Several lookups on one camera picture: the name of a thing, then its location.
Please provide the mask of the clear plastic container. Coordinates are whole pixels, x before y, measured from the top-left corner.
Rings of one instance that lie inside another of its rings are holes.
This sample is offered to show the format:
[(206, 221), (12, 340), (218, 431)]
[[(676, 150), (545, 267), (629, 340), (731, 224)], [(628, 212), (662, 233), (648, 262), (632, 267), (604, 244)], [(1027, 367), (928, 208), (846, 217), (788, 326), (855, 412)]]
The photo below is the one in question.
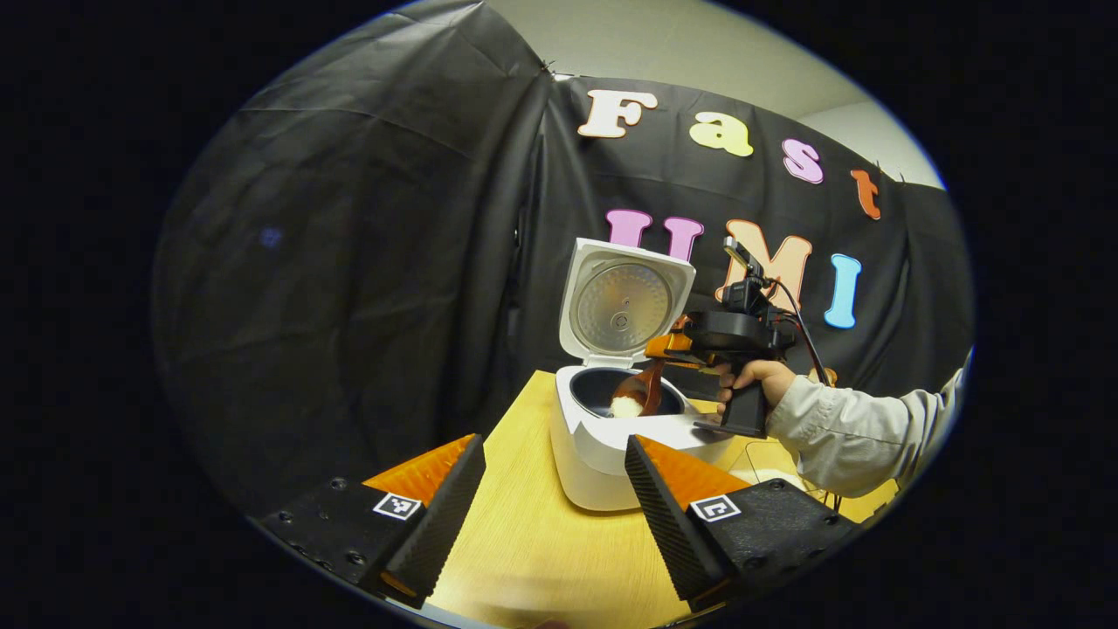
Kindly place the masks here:
[(841, 497), (802, 477), (795, 455), (788, 452), (777, 439), (752, 439), (735, 435), (719, 463), (723, 463), (728, 473), (751, 485), (783, 480), (805, 490), (808, 496), (830, 508), (842, 505)]

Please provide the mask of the black backdrop cloth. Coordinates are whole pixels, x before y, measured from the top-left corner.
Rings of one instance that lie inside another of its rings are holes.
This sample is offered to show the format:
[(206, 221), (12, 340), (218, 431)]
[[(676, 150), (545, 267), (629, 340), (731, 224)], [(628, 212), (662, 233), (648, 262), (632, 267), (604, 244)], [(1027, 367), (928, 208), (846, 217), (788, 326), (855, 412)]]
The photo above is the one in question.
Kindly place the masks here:
[(718, 92), (558, 80), (479, 0), (418, 0), (276, 77), (184, 179), (153, 273), (157, 365), (252, 517), (487, 432), (559, 340), (577, 238), (697, 270), (731, 235), (793, 290), (839, 385), (938, 390), (974, 345), (946, 191)]

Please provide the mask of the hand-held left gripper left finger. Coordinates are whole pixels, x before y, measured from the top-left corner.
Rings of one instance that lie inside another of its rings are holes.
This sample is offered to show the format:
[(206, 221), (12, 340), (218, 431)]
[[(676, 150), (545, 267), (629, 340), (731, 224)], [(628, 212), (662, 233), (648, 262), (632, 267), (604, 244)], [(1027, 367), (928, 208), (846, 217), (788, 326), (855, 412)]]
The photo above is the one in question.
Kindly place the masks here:
[(367, 480), (322, 482), (259, 522), (328, 573), (418, 609), (437, 585), (484, 473), (483, 438), (468, 433)]

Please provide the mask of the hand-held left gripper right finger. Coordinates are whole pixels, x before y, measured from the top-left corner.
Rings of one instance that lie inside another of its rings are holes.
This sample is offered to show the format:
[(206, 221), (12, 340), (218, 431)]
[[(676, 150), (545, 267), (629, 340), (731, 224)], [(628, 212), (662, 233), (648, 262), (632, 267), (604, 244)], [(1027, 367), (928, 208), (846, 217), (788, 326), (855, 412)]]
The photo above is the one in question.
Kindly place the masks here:
[(645, 435), (631, 435), (625, 470), (691, 612), (770, 593), (861, 534), (790, 482), (743, 482)]

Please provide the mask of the brown wooden spoon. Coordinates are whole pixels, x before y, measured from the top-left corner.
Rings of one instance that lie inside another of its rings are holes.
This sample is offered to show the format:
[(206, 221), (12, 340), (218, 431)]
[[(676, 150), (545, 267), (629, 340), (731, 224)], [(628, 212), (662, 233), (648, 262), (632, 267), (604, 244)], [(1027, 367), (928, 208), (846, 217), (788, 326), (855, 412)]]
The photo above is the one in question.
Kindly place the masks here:
[[(689, 322), (690, 318), (686, 317), (686, 314), (682, 315), (664, 335), (671, 333), (685, 334)], [(648, 366), (644, 368), (635, 377), (627, 377), (616, 387), (614, 393), (612, 393), (612, 399), (615, 397), (639, 399), (639, 401), (645, 403), (643, 414), (639, 414), (639, 417), (650, 417), (650, 414), (659, 413), (659, 406), (663, 394), (662, 377), (666, 364), (667, 361), (663, 361), (663, 359), (651, 359)]]

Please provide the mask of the white rice cooker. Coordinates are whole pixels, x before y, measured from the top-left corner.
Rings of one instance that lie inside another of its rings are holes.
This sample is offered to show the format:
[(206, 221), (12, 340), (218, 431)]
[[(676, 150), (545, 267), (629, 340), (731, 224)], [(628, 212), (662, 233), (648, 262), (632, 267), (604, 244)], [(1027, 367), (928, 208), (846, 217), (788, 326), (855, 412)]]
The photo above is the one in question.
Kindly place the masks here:
[(665, 335), (686, 305), (690, 263), (643, 248), (577, 238), (572, 248), (559, 342), (576, 359), (556, 372), (550, 442), (566, 497), (582, 509), (635, 509), (625, 471), (632, 433), (716, 463), (730, 433), (697, 426), (699, 410), (664, 381), (651, 417), (612, 417), (612, 394), (639, 372), (651, 339)]

